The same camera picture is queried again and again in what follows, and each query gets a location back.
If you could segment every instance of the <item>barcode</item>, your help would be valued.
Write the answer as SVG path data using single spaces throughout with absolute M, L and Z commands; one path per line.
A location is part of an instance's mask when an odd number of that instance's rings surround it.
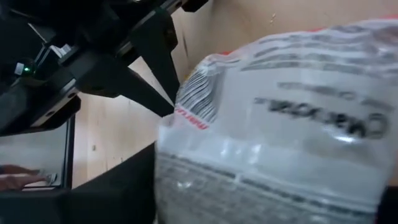
M 198 67 L 177 93 L 177 104 L 200 119 L 212 123 L 216 119 L 215 83 L 217 74 L 209 75 Z

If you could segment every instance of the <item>finger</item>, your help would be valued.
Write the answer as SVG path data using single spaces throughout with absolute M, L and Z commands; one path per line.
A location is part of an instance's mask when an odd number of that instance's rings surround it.
M 18 183 L 21 183 L 24 187 L 27 184 L 33 184 L 40 181 L 45 181 L 45 177 L 41 176 L 25 176 L 25 177 L 16 177 Z
M 40 172 L 40 170 L 26 169 L 25 167 L 12 165 L 12 164 L 1 165 L 0 171 L 3 174 L 29 174 L 29 175 L 37 175 Z
M 5 178 L 7 189 L 9 190 L 19 190 L 21 185 L 18 183 L 17 179 L 13 176 L 7 176 Z

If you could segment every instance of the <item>black plastic part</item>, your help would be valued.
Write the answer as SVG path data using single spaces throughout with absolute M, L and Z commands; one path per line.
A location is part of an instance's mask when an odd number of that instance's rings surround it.
M 132 30 L 131 42 L 172 102 L 175 103 L 180 82 L 170 51 L 178 42 L 170 14 L 160 8 L 149 13 Z
M 128 30 L 110 6 L 102 4 L 95 18 L 81 22 L 79 31 L 91 48 L 110 52 L 126 38 Z
M 15 85 L 0 95 L 0 136 L 8 133 L 10 125 L 29 109 L 28 100 L 29 92 L 22 85 Z
M 73 179 L 73 155 L 75 146 L 75 116 L 71 117 L 67 123 L 67 136 L 65 144 L 65 156 L 62 168 L 61 189 L 72 189 Z
M 75 96 L 71 99 L 64 107 L 58 110 L 48 119 L 43 125 L 39 127 L 30 127 L 32 124 L 32 115 L 38 114 L 36 107 L 31 107 L 33 110 L 29 113 L 27 110 L 19 119 L 15 119 L 6 129 L 0 132 L 0 136 L 10 136 L 14 134 L 25 134 L 25 133 L 36 133 L 41 131 L 49 131 L 55 128 L 59 128 L 65 122 L 67 122 L 71 116 L 80 110 L 81 100 Z
M 68 65 L 76 87 L 93 95 L 115 97 L 123 95 L 159 116 L 173 113 L 168 103 L 136 72 L 110 55 L 86 51 Z
M 2 13 L 7 19 L 50 27 L 63 44 L 73 45 L 81 21 L 93 18 L 100 11 L 103 0 L 0 0 Z
M 196 12 L 202 6 L 204 6 L 209 0 L 189 0 L 184 5 L 182 5 L 182 9 L 185 12 Z
M 73 190 L 0 192 L 0 219 L 12 224 L 152 224 L 154 144 Z
M 62 47 L 63 43 L 62 41 L 57 42 L 57 34 L 55 31 L 51 28 L 48 27 L 43 27 L 35 24 L 30 25 L 36 32 L 36 34 L 42 39 L 42 42 L 45 46 L 50 47 L 51 45 L 57 45 L 59 47 Z
M 139 57 L 138 53 L 134 48 L 126 52 L 125 54 L 118 56 L 119 59 L 126 67 L 130 66 L 137 58 Z
M 387 187 L 384 191 L 375 224 L 398 223 L 398 187 Z

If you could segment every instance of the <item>plastic bag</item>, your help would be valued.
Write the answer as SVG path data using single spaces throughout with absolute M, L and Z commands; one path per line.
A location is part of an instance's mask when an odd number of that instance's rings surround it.
M 397 144 L 398 20 L 207 56 L 162 119 L 166 224 L 374 223 Z

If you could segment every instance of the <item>human hand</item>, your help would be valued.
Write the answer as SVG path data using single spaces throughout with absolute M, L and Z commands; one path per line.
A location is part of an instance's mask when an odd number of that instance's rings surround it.
M 20 190 L 23 189 L 24 186 L 25 184 L 14 176 L 0 178 L 0 192 L 4 190 Z

